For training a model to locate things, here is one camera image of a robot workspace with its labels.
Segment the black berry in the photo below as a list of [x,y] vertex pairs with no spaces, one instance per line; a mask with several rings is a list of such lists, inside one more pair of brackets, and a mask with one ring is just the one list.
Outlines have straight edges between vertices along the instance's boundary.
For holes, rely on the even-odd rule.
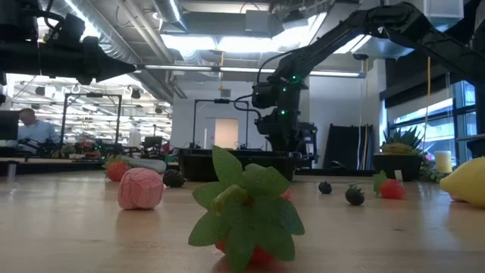
[[183,175],[173,169],[166,170],[164,172],[163,181],[165,186],[167,187],[182,187],[185,183],[185,179],[183,179]]
[[318,184],[318,189],[322,194],[330,194],[332,192],[332,185],[330,185],[328,182],[320,182]]
[[354,185],[350,185],[350,188],[346,191],[346,199],[352,206],[360,206],[365,200],[362,189]]

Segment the computer monitor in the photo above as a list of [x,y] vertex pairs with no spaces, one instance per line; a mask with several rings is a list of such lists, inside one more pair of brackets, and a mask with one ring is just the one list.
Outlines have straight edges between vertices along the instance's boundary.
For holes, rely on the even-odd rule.
[[0,140],[17,140],[18,111],[0,111]]
[[161,141],[163,138],[161,136],[145,136],[145,142],[143,143],[143,147],[145,149],[155,147],[155,145],[159,145],[161,147]]

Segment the black bin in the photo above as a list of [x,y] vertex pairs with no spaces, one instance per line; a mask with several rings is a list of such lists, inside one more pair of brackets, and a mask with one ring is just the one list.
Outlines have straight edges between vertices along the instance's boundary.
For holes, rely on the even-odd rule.
[[[255,163],[263,167],[276,168],[287,180],[293,179],[296,163],[301,158],[298,152],[264,152],[228,150],[245,167]],[[217,181],[212,164],[211,149],[180,149],[179,167],[186,179],[193,181]]]

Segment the man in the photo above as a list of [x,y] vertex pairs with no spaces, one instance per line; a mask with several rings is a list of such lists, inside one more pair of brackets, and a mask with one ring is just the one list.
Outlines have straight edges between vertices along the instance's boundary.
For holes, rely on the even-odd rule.
[[31,108],[20,110],[19,116],[24,126],[18,128],[18,140],[29,138],[38,143],[44,143],[49,139],[54,143],[59,143],[59,135],[55,132],[54,126],[37,120],[36,113]]

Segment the desk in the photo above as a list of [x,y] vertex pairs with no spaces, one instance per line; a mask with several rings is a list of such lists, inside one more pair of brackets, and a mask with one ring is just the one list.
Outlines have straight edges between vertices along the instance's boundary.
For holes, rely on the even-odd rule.
[[[343,197],[349,181],[296,177],[293,202],[306,228],[294,237],[296,261],[249,272],[483,272],[485,211],[451,202],[436,184],[406,184],[404,201],[376,198],[362,184],[366,201],[352,207]],[[229,272],[213,246],[187,239],[204,209],[192,191],[167,188],[153,211],[122,211],[117,185],[102,171],[19,176],[0,180],[2,273]]]
[[8,162],[19,162],[17,174],[45,174],[62,171],[99,170],[104,162],[74,162],[73,159],[62,158],[0,158],[0,176],[6,175]]

